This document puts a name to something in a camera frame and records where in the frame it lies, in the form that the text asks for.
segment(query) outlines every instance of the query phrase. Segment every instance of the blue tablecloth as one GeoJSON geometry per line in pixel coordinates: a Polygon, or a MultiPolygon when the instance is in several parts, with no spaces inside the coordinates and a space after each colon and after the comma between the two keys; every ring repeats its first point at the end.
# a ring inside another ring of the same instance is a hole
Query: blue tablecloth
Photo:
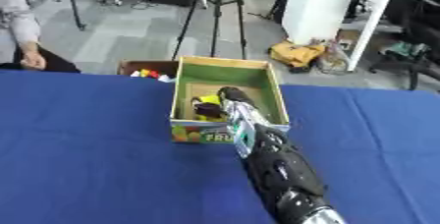
{"type": "MultiPolygon", "coordinates": [[[[173,85],[0,72],[0,223],[273,223],[228,144],[176,144],[173,85]]],[[[290,137],[350,223],[437,223],[439,97],[283,86],[290,137]]]]}

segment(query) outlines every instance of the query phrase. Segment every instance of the white cabinet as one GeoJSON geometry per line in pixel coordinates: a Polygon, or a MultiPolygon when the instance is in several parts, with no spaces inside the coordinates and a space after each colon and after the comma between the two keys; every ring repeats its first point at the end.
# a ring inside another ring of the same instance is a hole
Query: white cabinet
{"type": "Polygon", "coordinates": [[[288,0],[283,28],[295,44],[333,39],[351,0],[288,0]]]}

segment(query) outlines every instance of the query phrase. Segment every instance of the gray carpet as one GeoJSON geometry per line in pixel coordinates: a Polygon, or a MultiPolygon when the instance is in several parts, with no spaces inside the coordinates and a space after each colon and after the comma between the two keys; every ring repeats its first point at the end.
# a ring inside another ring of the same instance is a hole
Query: gray carpet
{"type": "MultiPolygon", "coordinates": [[[[45,47],[73,61],[85,73],[115,74],[122,60],[169,60],[176,38],[184,24],[188,8],[154,5],[136,10],[137,0],[125,0],[121,7],[102,6],[96,0],[78,0],[86,31],[79,31],[74,23],[69,0],[34,2],[37,18],[42,25],[41,41],[45,47]]],[[[328,86],[404,88],[408,85],[405,74],[379,72],[370,74],[365,69],[376,56],[375,49],[365,53],[359,68],[353,74],[330,76],[313,70],[309,74],[290,74],[282,64],[267,57],[270,45],[285,38],[282,28],[248,13],[264,14],[274,0],[245,0],[245,23],[248,57],[268,60],[276,69],[282,84],[311,84],[328,86]]],[[[225,6],[220,25],[217,55],[240,59],[241,49],[237,7],[225,6]]],[[[192,25],[180,51],[181,55],[208,55],[213,28],[213,8],[197,9],[192,25]]],[[[440,84],[428,78],[420,79],[420,88],[440,89],[440,84]]]]}

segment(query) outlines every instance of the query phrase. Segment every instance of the camera tripod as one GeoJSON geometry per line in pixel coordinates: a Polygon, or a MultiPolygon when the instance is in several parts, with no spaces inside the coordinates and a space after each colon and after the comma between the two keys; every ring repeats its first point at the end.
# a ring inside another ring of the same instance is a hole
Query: camera tripod
{"type": "MultiPolygon", "coordinates": [[[[192,0],[192,6],[190,9],[190,12],[188,13],[187,20],[185,21],[184,28],[182,29],[181,34],[178,37],[178,44],[176,47],[176,50],[174,51],[173,55],[173,61],[176,60],[176,56],[179,53],[179,49],[181,48],[182,42],[185,38],[185,34],[188,31],[188,27],[190,25],[191,19],[193,17],[193,13],[195,10],[195,7],[197,6],[199,0],[192,0]]],[[[223,0],[206,0],[209,3],[214,4],[214,31],[212,34],[212,42],[211,42],[211,53],[210,56],[214,57],[216,48],[217,48],[217,37],[218,37],[218,27],[220,22],[220,17],[222,16],[221,7],[228,4],[237,3],[238,9],[239,9],[239,23],[240,23],[240,40],[241,40],[241,46],[242,46],[242,55],[243,59],[245,60],[247,58],[246,55],[246,47],[247,42],[245,39],[245,26],[243,21],[243,6],[245,5],[243,0],[230,0],[224,2],[223,0]]]]}

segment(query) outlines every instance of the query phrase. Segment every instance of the open cardboard box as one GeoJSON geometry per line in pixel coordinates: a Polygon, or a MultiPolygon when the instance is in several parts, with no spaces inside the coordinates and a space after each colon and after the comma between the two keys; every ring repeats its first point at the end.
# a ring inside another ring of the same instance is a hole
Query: open cardboard box
{"type": "Polygon", "coordinates": [[[268,62],[188,56],[179,62],[170,116],[173,141],[232,141],[226,123],[195,120],[191,105],[193,97],[216,94],[223,86],[238,87],[277,129],[289,130],[289,117],[268,62]]]}

